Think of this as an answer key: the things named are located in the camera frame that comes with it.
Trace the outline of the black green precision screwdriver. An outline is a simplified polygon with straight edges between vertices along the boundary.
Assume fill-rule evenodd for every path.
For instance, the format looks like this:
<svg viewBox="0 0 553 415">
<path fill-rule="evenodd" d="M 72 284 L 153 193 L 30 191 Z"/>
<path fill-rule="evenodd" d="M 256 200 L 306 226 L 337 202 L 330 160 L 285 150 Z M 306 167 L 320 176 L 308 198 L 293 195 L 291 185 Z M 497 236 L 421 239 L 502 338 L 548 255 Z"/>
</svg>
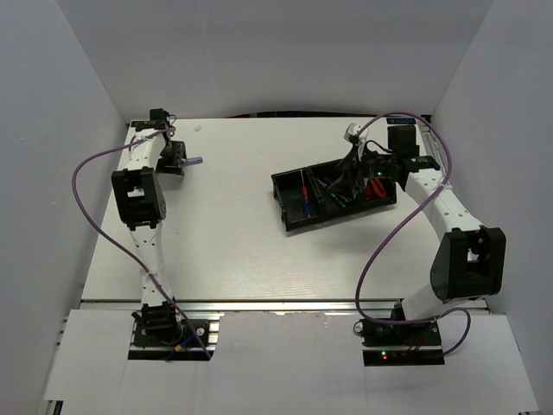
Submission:
<svg viewBox="0 0 553 415">
<path fill-rule="evenodd" d="M 351 205 L 351 200 L 344 195 L 338 195 L 336 193 L 332 193 L 328 190 L 328 184 L 323 181 L 322 179 L 316 177 L 315 180 L 323 187 L 327 195 L 335 201 L 341 208 L 347 208 Z"/>
</svg>

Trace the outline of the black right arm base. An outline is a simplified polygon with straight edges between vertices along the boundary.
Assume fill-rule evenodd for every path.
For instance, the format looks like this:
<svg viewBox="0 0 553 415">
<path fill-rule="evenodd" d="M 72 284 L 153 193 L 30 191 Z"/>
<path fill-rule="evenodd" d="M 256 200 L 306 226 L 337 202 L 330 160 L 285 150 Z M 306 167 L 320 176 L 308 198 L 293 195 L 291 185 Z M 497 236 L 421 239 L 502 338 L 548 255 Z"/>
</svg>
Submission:
<svg viewBox="0 0 553 415">
<path fill-rule="evenodd" d="M 436 322 L 384 325 L 360 319 L 353 333 L 362 340 L 365 367 L 441 366 L 445 364 Z"/>
</svg>

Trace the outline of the red folding knife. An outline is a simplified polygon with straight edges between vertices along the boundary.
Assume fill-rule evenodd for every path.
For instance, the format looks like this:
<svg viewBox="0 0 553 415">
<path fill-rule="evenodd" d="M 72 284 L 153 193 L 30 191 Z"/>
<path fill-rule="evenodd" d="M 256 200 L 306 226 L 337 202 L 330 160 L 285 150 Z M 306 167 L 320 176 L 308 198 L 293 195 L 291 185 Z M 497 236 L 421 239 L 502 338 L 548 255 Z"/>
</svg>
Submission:
<svg viewBox="0 0 553 415">
<path fill-rule="evenodd" d="M 370 178 L 366 181 L 365 193 L 367 201 L 382 199 L 387 196 L 385 186 L 376 178 Z"/>
</svg>

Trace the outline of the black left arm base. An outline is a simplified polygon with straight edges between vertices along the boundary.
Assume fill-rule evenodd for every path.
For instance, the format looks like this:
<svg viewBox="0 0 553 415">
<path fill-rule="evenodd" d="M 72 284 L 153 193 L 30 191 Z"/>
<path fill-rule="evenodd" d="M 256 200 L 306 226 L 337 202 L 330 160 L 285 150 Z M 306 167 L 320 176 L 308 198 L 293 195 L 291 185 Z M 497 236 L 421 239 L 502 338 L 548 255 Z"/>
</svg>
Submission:
<svg viewBox="0 0 553 415">
<path fill-rule="evenodd" d="M 169 303 L 146 304 L 131 313 L 134 319 L 130 361 L 209 361 L 218 339 L 219 321 L 191 319 L 190 326 Z"/>
</svg>

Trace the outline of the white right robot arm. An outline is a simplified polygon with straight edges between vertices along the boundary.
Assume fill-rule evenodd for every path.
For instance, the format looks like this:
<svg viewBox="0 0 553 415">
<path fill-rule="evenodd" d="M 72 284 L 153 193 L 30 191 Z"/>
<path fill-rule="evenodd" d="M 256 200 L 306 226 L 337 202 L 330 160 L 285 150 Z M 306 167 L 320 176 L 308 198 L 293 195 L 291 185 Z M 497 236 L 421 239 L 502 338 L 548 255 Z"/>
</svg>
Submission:
<svg viewBox="0 0 553 415">
<path fill-rule="evenodd" d="M 384 153 L 369 150 L 361 127 L 351 123 L 345 139 L 352 149 L 338 163 L 333 193 L 361 195 L 372 179 L 390 179 L 417 203 L 440 240 L 429 282 L 400 303 L 403 314 L 390 323 L 391 337 L 411 344 L 422 333 L 419 321 L 443 315 L 466 301 L 499 293 L 505 264 L 506 236 L 471 215 L 448 185 L 446 171 L 423 156 L 413 125 L 392 126 Z"/>
</svg>

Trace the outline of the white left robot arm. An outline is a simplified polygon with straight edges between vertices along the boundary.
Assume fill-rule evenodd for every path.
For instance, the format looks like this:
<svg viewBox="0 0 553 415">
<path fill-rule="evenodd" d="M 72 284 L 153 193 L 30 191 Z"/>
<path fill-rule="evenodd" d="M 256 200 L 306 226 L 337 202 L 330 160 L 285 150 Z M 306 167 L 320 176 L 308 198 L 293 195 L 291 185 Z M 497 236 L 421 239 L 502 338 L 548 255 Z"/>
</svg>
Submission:
<svg viewBox="0 0 553 415">
<path fill-rule="evenodd" d="M 142 279 L 142 312 L 160 316 L 153 335 L 165 345 L 181 339 L 182 323 L 173 318 L 175 300 L 165 272 L 162 253 L 162 223 L 167 203 L 158 181 L 160 174 L 183 176 L 186 147 L 173 139 L 175 120 L 162 108 L 151 109 L 149 120 L 135 124 L 129 161 L 111 174 L 111 184 L 121 221 L 130 231 Z"/>
</svg>

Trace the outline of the blue handled screwdriver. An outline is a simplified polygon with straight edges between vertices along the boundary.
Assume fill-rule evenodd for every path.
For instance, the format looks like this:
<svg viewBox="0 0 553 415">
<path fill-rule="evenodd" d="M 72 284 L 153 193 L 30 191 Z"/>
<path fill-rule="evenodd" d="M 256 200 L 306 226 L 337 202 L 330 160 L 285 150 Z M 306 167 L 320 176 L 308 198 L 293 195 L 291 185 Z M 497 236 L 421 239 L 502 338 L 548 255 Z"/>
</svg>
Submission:
<svg viewBox="0 0 553 415">
<path fill-rule="evenodd" d="M 201 156 L 195 156 L 190 158 L 185 158 L 182 160 L 182 165 L 184 167 L 194 166 L 203 163 L 203 158 Z"/>
<path fill-rule="evenodd" d="M 313 210 L 308 198 L 308 189 L 304 180 L 303 170 L 300 170 L 300 176 L 302 181 L 302 197 L 303 197 L 303 211 L 307 218 L 311 218 L 313 215 Z"/>
</svg>

